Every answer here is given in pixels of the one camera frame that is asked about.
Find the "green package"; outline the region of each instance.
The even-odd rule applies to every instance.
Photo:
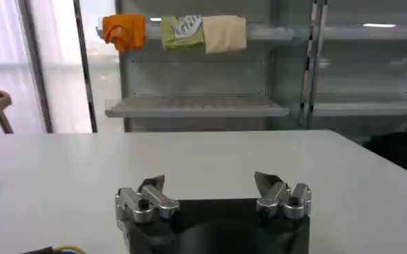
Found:
[[[162,45],[165,49],[188,48],[203,43],[201,16],[162,17]]]

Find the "orange cloth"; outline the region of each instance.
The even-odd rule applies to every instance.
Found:
[[[103,35],[115,49],[126,51],[139,49],[145,40],[145,18],[140,14],[117,14],[103,18]]]

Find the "gray shelf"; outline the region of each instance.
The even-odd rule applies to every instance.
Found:
[[[319,95],[313,115],[317,117],[407,115],[407,97]]]
[[[107,117],[284,117],[289,109],[262,96],[136,96],[113,103]]]
[[[102,28],[96,27],[97,35],[102,38]],[[145,28],[146,39],[158,40],[162,38],[160,22],[150,22]],[[295,31],[283,27],[271,27],[257,23],[247,24],[247,38],[249,40],[260,41],[291,41],[295,36]]]
[[[394,28],[326,26],[323,29],[323,38],[325,40],[407,41],[407,26]]]

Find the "beige cloth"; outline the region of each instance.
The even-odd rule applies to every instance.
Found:
[[[246,19],[233,15],[203,17],[207,54],[246,48]]]

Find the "ceiling light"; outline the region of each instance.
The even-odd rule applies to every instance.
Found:
[[[395,24],[386,24],[386,23],[365,23],[363,26],[367,26],[370,28],[394,28]]]

